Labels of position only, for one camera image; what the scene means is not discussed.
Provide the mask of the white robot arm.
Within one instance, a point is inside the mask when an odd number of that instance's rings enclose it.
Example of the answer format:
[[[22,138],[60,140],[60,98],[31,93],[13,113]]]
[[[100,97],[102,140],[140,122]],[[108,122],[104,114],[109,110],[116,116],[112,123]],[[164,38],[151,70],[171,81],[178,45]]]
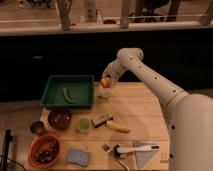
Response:
[[[154,93],[170,117],[169,171],[213,171],[213,98],[187,91],[142,62],[140,48],[122,48],[102,76],[117,81],[131,71]]]

